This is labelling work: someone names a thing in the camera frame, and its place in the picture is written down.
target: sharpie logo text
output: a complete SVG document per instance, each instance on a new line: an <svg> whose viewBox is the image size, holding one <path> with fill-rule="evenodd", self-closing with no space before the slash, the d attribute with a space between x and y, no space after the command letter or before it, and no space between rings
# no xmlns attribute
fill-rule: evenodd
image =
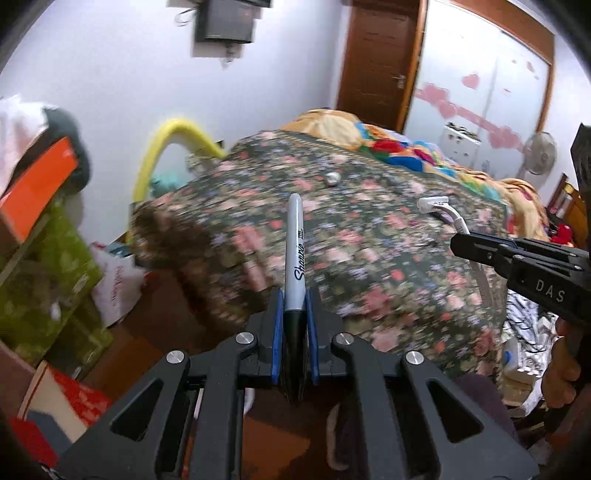
<svg viewBox="0 0 591 480"><path fill-rule="evenodd" d="M304 278L306 273L306 260L304 258L304 244L297 245L297 266L294 269L294 276L296 280Z"/></svg>

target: white wall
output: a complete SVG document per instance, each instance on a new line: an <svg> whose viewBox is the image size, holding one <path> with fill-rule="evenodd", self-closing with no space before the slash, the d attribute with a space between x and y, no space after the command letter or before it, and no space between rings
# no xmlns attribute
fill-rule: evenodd
<svg viewBox="0 0 591 480"><path fill-rule="evenodd" d="M342 0L339 33L337 36L337 47L335 51L335 61L333 63L332 79L330 82L330 107L336 108L339 100L340 80L343 76L343 67L345 66L345 54L347 53L347 40L349 38L349 25L351 22L351 13L353 7L349 0Z"/></svg>
<svg viewBox="0 0 591 480"><path fill-rule="evenodd" d="M273 0L254 43L225 65L215 47L193 52L178 0L55 0L0 73L0 95L69 110L93 164L79 230L108 242L126 230L131 192L152 133L183 116L231 146L299 113L327 106L340 0ZM169 147L163 162L182 162Z"/></svg>

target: floral blanket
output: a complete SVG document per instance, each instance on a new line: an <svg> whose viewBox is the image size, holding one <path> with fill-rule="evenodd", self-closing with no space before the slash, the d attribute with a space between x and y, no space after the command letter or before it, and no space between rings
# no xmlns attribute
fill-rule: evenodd
<svg viewBox="0 0 591 480"><path fill-rule="evenodd" d="M325 183L337 172L336 186ZM389 166L308 135L267 131L157 200L134 204L139 261L173 267L229 332L264 310L284 283L287 200L304 206L306 273L347 330L382 351L418 349L451 377L499 367L500 310L481 305L444 219L417 200L447 195L471 231L506 236L501 203L438 175ZM501 299L500 278L490 274Z"/></svg>

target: red cloth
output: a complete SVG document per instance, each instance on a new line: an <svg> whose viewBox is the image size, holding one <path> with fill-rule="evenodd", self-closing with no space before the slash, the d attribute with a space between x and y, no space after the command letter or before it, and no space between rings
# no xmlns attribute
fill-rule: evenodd
<svg viewBox="0 0 591 480"><path fill-rule="evenodd" d="M388 139L376 140L372 149L375 151L387 153L400 153L406 150L406 148L403 147L399 142L396 142L396 140Z"/></svg>
<svg viewBox="0 0 591 480"><path fill-rule="evenodd" d="M43 438L37 425L26 420L12 419L10 426L18 441L27 453L33 457L33 460L45 463L51 468L55 467L57 455Z"/></svg>
<svg viewBox="0 0 591 480"><path fill-rule="evenodd" d="M559 244L559 245L567 245L572 243L573 241L573 233L570 229L570 227L568 225L566 225L565 223L561 223L558 226L558 231L556 232L556 235L554 235L550 241L553 244Z"/></svg>

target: teal object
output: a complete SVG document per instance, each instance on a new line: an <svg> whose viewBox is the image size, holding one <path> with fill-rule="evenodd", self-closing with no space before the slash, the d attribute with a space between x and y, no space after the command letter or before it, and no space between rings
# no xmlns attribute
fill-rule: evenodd
<svg viewBox="0 0 591 480"><path fill-rule="evenodd" d="M150 179L150 189L152 197L155 199L178 190L183 185L185 185L185 182L173 174L155 175Z"/></svg>

